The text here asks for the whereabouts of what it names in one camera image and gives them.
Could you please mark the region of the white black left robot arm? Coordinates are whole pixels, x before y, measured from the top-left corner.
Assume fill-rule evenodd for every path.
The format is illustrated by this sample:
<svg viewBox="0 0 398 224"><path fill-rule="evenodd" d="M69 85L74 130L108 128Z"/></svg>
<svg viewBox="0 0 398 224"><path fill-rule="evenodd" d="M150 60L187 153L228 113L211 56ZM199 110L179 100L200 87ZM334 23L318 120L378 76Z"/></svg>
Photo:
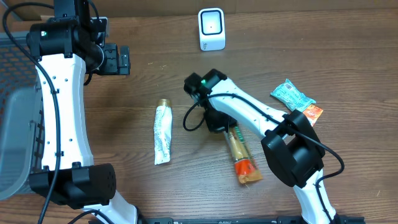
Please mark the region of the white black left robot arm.
<svg viewBox="0 0 398 224"><path fill-rule="evenodd" d="M47 202L94 214L104 223L137 223L139 212L116 189L111 164L94 163L86 133L85 76L127 75L129 49L106 43L106 17L54 17L31 26L26 41L44 106L42 170L31 189Z"/></svg>

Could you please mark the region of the small orange snack packet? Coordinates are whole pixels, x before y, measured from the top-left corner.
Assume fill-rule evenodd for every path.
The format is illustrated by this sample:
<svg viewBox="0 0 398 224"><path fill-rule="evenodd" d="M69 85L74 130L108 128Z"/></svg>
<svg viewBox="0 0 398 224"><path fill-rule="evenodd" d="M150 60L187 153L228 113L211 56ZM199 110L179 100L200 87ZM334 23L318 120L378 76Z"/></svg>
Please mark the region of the small orange snack packet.
<svg viewBox="0 0 398 224"><path fill-rule="evenodd" d="M323 113L323 109L321 109L315 105L309 105L303 111L303 114L307 117L311 126L315 125L315 123L317 122L318 118L321 116L322 113Z"/></svg>

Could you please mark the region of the white tube gold cap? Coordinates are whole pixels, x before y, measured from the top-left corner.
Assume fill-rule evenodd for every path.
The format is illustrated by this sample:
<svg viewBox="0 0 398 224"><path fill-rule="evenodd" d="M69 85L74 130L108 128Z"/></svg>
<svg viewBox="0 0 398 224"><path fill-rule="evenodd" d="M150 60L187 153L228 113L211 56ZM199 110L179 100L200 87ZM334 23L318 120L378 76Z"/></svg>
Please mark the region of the white tube gold cap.
<svg viewBox="0 0 398 224"><path fill-rule="evenodd" d="M160 99L154 119L154 164L170 162L172 142L172 109L168 99Z"/></svg>

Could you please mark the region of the orange pasta package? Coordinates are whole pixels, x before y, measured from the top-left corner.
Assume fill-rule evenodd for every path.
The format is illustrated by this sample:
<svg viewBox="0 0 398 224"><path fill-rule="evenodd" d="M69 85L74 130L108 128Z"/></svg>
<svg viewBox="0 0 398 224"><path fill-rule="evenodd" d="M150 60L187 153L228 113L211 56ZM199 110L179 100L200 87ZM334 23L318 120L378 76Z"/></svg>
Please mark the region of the orange pasta package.
<svg viewBox="0 0 398 224"><path fill-rule="evenodd" d="M229 146L239 183L247 184L262 180L261 171L251 154L251 150L245 141L239 125L230 126L227 132L224 132L224 136Z"/></svg>

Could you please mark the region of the teal snack bar wrapper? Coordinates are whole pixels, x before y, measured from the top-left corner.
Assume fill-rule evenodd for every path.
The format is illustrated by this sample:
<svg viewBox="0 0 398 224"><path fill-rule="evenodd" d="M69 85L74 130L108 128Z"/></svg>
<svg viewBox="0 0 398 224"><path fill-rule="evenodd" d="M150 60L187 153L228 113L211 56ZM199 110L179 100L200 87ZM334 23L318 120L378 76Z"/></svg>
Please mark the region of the teal snack bar wrapper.
<svg viewBox="0 0 398 224"><path fill-rule="evenodd" d="M314 99L299 91L288 78L284 83L276 87L270 95L281 101L291 111L299 110L303 112L311 104L316 103Z"/></svg>

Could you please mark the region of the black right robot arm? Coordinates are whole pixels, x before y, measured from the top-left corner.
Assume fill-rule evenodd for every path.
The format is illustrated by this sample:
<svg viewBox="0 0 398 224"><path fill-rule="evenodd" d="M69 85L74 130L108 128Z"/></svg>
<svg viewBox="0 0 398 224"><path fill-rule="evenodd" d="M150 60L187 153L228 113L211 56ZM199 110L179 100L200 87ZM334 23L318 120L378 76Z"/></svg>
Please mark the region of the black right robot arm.
<svg viewBox="0 0 398 224"><path fill-rule="evenodd" d="M193 74L185 80L184 89L205 109L203 120L211 132L228 132L242 124L258 136L270 170L294 189L305 222L336 222L336 210L323 184L327 148L302 112L275 110L216 69L204 77Z"/></svg>

